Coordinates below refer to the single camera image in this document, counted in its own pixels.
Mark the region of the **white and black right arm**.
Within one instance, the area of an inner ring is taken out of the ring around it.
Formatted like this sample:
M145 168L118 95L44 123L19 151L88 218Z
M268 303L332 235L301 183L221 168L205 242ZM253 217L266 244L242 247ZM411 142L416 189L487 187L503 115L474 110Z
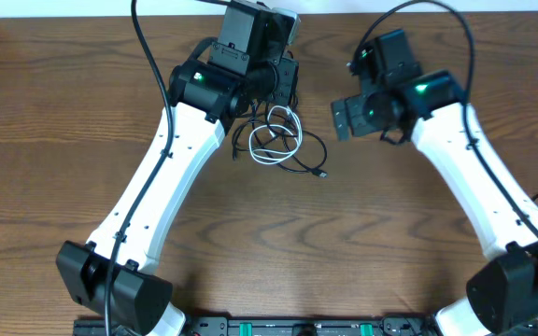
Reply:
M502 335L538 318L538 206L480 127L446 70L424 73L405 33L361 44L350 63L359 94L331 105L337 137L400 131L445 180L474 228L486 266L465 296L435 314L442 335Z

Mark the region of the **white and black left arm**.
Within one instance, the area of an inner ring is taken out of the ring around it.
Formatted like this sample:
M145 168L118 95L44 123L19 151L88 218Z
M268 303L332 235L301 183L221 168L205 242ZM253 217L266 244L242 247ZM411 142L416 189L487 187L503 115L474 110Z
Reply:
M185 315L156 270L177 211L234 121L255 101L284 107L298 63L287 53L299 16L229 1L218 36L201 40L168 79L149 149L126 190L83 244L65 242L56 265L71 299L99 314L99 335L177 335Z

